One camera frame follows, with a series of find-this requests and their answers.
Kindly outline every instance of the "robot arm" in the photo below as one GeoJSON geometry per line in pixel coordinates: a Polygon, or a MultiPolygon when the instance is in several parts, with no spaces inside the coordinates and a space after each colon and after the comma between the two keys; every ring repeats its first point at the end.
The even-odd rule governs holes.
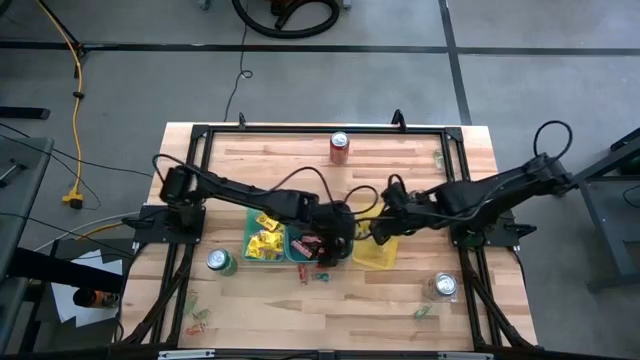
{"type": "MultiPolygon", "coordinates": [[[[558,159],[544,153],[486,179],[445,183],[411,194],[402,179],[392,175],[382,193],[383,211],[371,220],[369,230],[379,245],[393,235],[411,235],[422,228],[464,226],[481,231],[530,197],[561,194],[570,183],[571,175],[558,159]]],[[[188,228],[195,211],[209,198],[261,210],[323,239],[325,251],[318,258],[323,266],[335,266],[355,238],[357,221],[343,201],[319,203],[318,195],[306,191],[263,190],[185,164],[169,169],[160,198],[173,210],[170,221],[178,228],[188,228]]]]}
{"type": "Polygon", "coordinates": [[[170,221],[182,228],[190,226],[201,202],[209,198],[261,210],[284,225],[323,239],[324,251],[318,255],[323,266],[335,266],[355,235],[354,215],[343,201],[319,203],[318,195],[306,191],[258,189],[187,165],[169,169],[160,198],[174,210],[170,221]]]}

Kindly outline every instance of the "gray floor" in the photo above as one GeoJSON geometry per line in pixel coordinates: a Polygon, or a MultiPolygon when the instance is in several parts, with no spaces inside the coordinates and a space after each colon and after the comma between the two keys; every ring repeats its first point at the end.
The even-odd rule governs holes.
{"type": "MultiPolygon", "coordinates": [[[[273,21],[264,1],[250,1],[257,18],[273,21]]],[[[214,0],[206,13],[195,0],[50,2],[81,40],[238,44],[242,36],[226,0],[214,0]]],[[[353,3],[334,29],[294,43],[445,45],[437,0],[353,3]]],[[[459,46],[640,47],[640,3],[633,0],[450,0],[449,7],[459,46]]],[[[292,26],[324,14],[309,5],[292,26]]],[[[23,1],[0,19],[0,38],[59,40],[35,2],[23,1]]],[[[247,43],[277,42],[249,31],[247,43]]],[[[222,119],[238,60],[238,53],[91,53],[79,120],[84,157],[151,172],[166,122],[222,119]]],[[[574,128],[563,159],[574,172],[640,125],[640,57],[463,56],[460,62],[473,124],[490,127],[502,170],[532,156],[535,129],[549,119],[574,128]]],[[[414,124],[460,124],[446,55],[248,53],[245,68],[255,76],[240,82],[231,120],[242,111],[249,121],[386,123],[401,108],[414,124]]],[[[46,122],[4,122],[52,136],[57,148],[73,153],[72,70],[67,52],[0,50],[0,103],[51,109],[46,122]]],[[[554,153],[564,140],[549,129],[543,148],[554,153]]],[[[101,197],[98,211],[60,205],[73,177],[52,163],[32,215],[71,228],[136,211],[149,187],[146,178],[90,167],[83,178],[101,197]]],[[[540,344],[640,357],[640,288],[592,295],[584,286],[611,264],[579,194],[533,199],[516,215],[539,228],[523,242],[522,258],[540,344]]],[[[30,224],[22,244],[33,248],[55,235],[30,224]]]]}

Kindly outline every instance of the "aluminum can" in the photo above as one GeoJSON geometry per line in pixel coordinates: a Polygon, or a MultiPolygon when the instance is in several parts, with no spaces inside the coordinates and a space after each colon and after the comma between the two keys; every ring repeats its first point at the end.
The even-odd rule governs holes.
{"type": "Polygon", "coordinates": [[[422,287],[422,294],[430,300],[446,300],[452,298],[458,290],[456,278],[451,274],[437,273],[430,278],[422,287]]]}
{"type": "Polygon", "coordinates": [[[349,157],[349,137],[342,131],[331,135],[329,158],[334,164],[344,164],[349,157]]]}
{"type": "Polygon", "coordinates": [[[238,270],[238,262],[225,249],[213,249],[207,256],[207,266],[222,276],[231,276],[238,270]]]}

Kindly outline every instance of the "wooden table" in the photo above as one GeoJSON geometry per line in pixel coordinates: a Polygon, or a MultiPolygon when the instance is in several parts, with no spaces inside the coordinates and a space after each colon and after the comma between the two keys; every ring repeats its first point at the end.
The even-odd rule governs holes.
{"type": "MultiPolygon", "coordinates": [[[[167,124],[160,152],[185,159],[192,125],[167,124]]],[[[462,129],[471,177],[477,180],[494,174],[496,163],[488,128],[462,129]]],[[[434,160],[434,151],[440,149],[436,136],[350,138],[348,164],[336,166],[328,158],[327,134],[216,134],[209,169],[236,181],[270,188],[291,171],[312,165],[326,176],[335,198],[363,184],[381,192],[391,173],[400,174],[409,190],[424,190],[445,181],[444,171],[434,160]]],[[[161,160],[159,165],[164,173],[175,164],[161,160]]],[[[156,176],[149,203],[161,204],[160,188],[156,176]]],[[[315,192],[327,199],[312,172],[299,173],[284,188],[315,192]]],[[[352,197],[350,206],[361,209],[371,200],[372,195],[363,191],[352,197]]],[[[184,316],[180,347],[472,350],[462,286],[457,302],[436,303],[425,319],[413,318],[425,304],[421,295],[425,279],[445,271],[462,281],[458,254],[449,243],[447,230],[425,229],[401,237],[392,270],[376,271],[349,260],[328,270],[329,283],[310,281],[302,285],[294,263],[264,264],[242,259],[246,208],[219,200],[207,201],[206,208],[206,229],[196,247],[189,291],[198,298],[193,312],[208,309],[210,315],[204,331],[193,331],[193,316],[184,316]],[[221,277],[207,268],[206,256],[213,248],[225,248],[238,259],[234,276],[221,277]]],[[[142,320],[157,298],[166,251],[166,245],[147,246],[131,269],[123,298],[125,334],[142,320]]],[[[486,255],[496,302],[523,337],[536,343],[516,259],[501,248],[487,248],[486,255]]],[[[486,312],[480,300],[478,303],[483,335],[490,341],[486,312]]],[[[171,313],[169,310],[165,318],[163,339],[170,328],[171,313]]]]}

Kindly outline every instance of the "small candy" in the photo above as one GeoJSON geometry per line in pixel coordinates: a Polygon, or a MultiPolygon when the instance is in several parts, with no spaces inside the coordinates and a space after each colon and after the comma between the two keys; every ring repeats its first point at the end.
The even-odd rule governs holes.
{"type": "Polygon", "coordinates": [[[416,320],[423,319],[427,316],[429,310],[431,310],[431,305],[424,305],[413,314],[413,318],[416,320]]]}
{"type": "Polygon", "coordinates": [[[256,218],[256,221],[258,222],[258,224],[264,226],[264,228],[269,231],[275,231],[278,228],[278,225],[280,225],[279,222],[273,220],[272,218],[268,217],[264,213],[260,214],[256,218]]]}

